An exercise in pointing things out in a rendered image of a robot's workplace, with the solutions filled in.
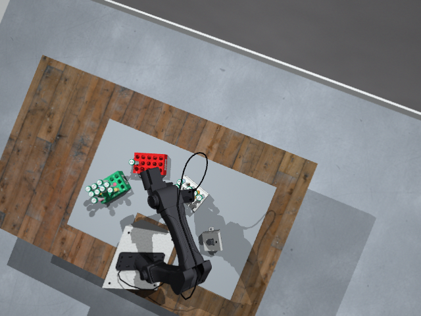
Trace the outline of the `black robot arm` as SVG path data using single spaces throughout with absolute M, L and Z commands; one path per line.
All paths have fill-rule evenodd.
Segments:
M 155 282 L 170 284 L 173 292 L 179 295 L 195 287 L 197 279 L 195 266 L 199 276 L 197 285 L 206 280 L 212 269 L 210 260 L 204 261 L 197 249 L 186 219 L 184 203 L 194 202 L 195 192 L 193 189 L 181 190 L 178 205 L 179 188 L 177 185 L 166 186 L 158 167 L 142 171 L 140 175 L 148 193 L 149 206 L 161 214 L 169 229 L 179 264 L 178 266 L 166 264 L 164 253 L 120 252 L 116 270 L 139 270 L 141 280 L 146 280 L 149 284 Z

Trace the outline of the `white tube rack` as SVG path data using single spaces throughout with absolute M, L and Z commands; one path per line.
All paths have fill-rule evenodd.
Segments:
M 188 186 L 191 186 L 191 187 L 194 186 L 195 188 L 198 187 L 198 185 L 194 181 L 192 181 L 192 179 L 190 179 L 188 176 L 184 175 L 183 178 L 186 180 L 186 182 L 182 184 L 181 190 L 186 190 L 186 188 Z M 202 189 L 201 187 L 198 187 L 197 190 L 200 191 L 199 195 L 204 194 L 205 197 L 201 201 L 198 201 L 197 199 L 195 199 L 194 202 L 185 203 L 188 207 L 190 207 L 194 211 L 198 210 L 198 208 L 201 206 L 201 204 L 209 196 L 209 194 L 206 191 L 204 191 L 204 189 Z

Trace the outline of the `green test tube rack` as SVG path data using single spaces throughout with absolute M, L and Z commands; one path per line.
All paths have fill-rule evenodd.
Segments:
M 107 191 L 105 193 L 102 193 L 100 196 L 98 196 L 98 197 L 104 197 L 105 198 L 103 201 L 101 201 L 102 204 L 108 203 L 112 199 L 118 197 L 119 195 L 121 195 L 124 192 L 131 189 L 131 186 L 128 183 L 128 181 L 127 181 L 127 179 L 124 176 L 124 173 L 122 171 L 116 171 L 115 173 L 106 177 L 103 180 L 108 180 L 109 182 L 115 182 L 116 186 L 113 187 L 113 188 L 119 188 L 120 190 L 119 190 L 119 192 L 113 192 L 113 193 L 108 193 L 108 191 Z

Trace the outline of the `grey bench mat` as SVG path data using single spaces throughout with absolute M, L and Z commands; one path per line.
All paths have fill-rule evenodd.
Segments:
M 125 226 L 134 223 L 137 213 L 166 225 L 161 214 L 148 205 L 141 175 L 133 173 L 129 160 L 134 160 L 134 153 L 168 155 L 166 175 L 161 176 L 173 185 L 182 178 L 184 167 L 194 154 L 109 119 L 68 225 L 116 248 Z M 206 166 L 207 159 L 196 154 L 189 160 L 184 175 L 199 185 Z M 90 197 L 86 186 L 116 171 L 124 173 L 131 189 L 108 203 L 92 203 L 91 199 L 98 197 Z M 195 245 L 204 261 L 210 260 L 212 265 L 208 277 L 198 286 L 231 300 L 277 187 L 209 159 L 200 187 L 209 196 L 198 210 L 184 203 Z M 220 230 L 222 251 L 205 251 L 202 233 L 209 227 Z

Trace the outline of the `red test tube rack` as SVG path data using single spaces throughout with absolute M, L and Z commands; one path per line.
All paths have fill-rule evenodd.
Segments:
M 147 169 L 158 167 L 161 175 L 166 175 L 167 156 L 156 153 L 134 153 L 134 160 L 139 161 L 139 164 L 134 165 L 133 173 L 140 173 Z

